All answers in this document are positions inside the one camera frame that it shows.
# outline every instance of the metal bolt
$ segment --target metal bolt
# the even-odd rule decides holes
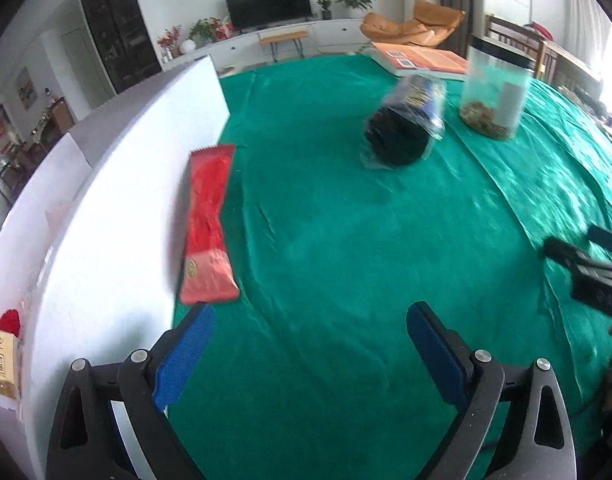
[[[492,361],[493,356],[487,350],[475,350],[475,359],[480,363],[489,363]]]
[[[75,359],[73,361],[72,364],[72,369],[75,372],[80,372],[81,370],[83,370],[84,368],[86,368],[86,360],[85,359]]]
[[[537,359],[537,368],[547,372],[548,370],[550,370],[550,363],[548,362],[547,359],[540,357],[539,359]]]
[[[135,350],[130,356],[130,360],[133,363],[142,363],[146,359],[148,359],[148,352],[146,352],[145,350]]]

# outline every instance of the plastic jar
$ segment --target plastic jar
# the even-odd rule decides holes
[[[535,60],[521,50],[473,37],[460,117],[480,134],[493,139],[515,136],[524,111]]]

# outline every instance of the black jar lid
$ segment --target black jar lid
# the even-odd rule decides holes
[[[470,46],[476,48],[484,54],[496,57],[502,61],[512,63],[520,68],[526,70],[535,70],[536,62],[532,57],[528,56],[518,48],[514,48],[510,45],[506,45],[501,41],[493,40],[491,38],[478,38],[473,36],[470,41]]]

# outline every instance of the black tv screen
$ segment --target black tv screen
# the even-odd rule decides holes
[[[259,27],[312,15],[310,0],[226,0],[233,27]]]

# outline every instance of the dark cabinet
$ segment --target dark cabinet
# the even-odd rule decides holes
[[[108,77],[119,94],[161,72],[137,0],[81,0]]]

